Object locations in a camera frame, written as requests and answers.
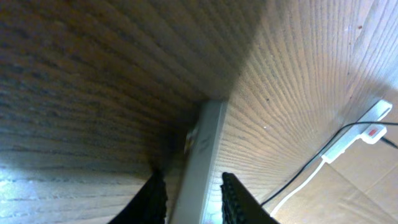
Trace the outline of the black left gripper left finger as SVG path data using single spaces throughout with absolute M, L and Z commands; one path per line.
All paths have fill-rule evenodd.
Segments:
M 167 213 L 164 175 L 155 170 L 126 207 L 109 224 L 164 224 Z

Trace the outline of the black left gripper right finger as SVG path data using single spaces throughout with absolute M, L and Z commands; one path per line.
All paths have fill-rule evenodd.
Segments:
M 222 173 L 222 180 L 223 224 L 279 224 L 261 208 L 233 173 Z

